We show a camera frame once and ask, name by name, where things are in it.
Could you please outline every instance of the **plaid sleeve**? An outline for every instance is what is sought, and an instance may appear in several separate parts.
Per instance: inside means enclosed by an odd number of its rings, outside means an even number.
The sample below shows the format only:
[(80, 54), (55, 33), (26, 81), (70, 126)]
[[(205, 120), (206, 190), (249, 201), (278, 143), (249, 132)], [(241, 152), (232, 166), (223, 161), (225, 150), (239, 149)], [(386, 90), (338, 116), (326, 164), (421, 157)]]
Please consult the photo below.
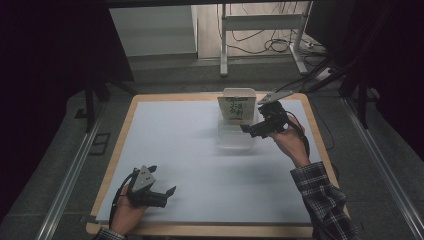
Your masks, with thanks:
[(122, 236), (112, 230), (102, 227), (93, 240), (126, 240), (125, 236)]
[(322, 162), (290, 173), (311, 216), (314, 238), (353, 239), (357, 235), (358, 230), (343, 212), (346, 195), (331, 184)]

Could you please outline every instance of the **shirt cuff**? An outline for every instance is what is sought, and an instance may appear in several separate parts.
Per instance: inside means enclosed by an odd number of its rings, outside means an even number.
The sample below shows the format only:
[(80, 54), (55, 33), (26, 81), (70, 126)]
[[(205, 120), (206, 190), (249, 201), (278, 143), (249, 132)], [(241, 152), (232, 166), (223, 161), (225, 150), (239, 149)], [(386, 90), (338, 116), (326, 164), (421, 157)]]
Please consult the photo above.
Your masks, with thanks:
[(126, 240), (125, 236), (122, 236), (119, 233), (116, 233), (110, 229), (102, 227), (97, 233), (98, 238), (96, 239), (107, 239), (107, 240)]
[(323, 162), (295, 168), (290, 171), (296, 187), (303, 193), (311, 189), (331, 184)]

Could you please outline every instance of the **wall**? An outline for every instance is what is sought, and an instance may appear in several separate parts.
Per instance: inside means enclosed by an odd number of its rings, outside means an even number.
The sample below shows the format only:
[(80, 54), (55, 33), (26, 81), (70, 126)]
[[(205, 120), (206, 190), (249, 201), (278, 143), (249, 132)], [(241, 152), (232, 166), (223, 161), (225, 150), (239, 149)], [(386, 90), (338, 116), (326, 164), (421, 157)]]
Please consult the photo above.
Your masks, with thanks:
[(110, 13), (128, 57), (197, 52), (192, 6), (119, 8)]

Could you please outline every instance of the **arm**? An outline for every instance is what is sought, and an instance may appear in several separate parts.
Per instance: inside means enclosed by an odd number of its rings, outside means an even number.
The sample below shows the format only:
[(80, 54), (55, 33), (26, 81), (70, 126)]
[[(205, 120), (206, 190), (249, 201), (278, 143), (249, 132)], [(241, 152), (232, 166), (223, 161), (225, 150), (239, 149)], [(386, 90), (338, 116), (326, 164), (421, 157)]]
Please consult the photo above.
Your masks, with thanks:
[(281, 133), (269, 133), (280, 150), (289, 156), (295, 169), (290, 173), (302, 194), (314, 226), (315, 239), (355, 239), (357, 229), (343, 212), (346, 195), (331, 184), (322, 162), (311, 164), (302, 140), (288, 127)]
[(102, 227), (93, 240), (124, 240), (138, 225), (147, 207), (133, 207), (126, 196), (127, 189), (128, 185), (122, 189), (110, 229)]

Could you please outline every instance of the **human hand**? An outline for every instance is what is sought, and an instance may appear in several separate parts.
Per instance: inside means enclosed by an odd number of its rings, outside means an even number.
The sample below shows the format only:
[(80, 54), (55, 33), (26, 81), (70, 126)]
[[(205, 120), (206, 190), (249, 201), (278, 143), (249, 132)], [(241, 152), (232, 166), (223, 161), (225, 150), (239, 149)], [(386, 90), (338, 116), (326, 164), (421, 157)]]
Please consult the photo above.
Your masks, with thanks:
[[(294, 124), (298, 125), (303, 132), (305, 131), (305, 128), (299, 125), (294, 117), (289, 116), (289, 119)], [(280, 133), (268, 133), (268, 136), (274, 139), (274, 142), (280, 150), (292, 159), (296, 167), (303, 167), (311, 164), (306, 153), (305, 145), (293, 127), (288, 126), (285, 131)]]
[(110, 229), (116, 233), (126, 236), (140, 222), (147, 206), (134, 207), (126, 196), (128, 185), (121, 191), (121, 196), (116, 204), (116, 211)]

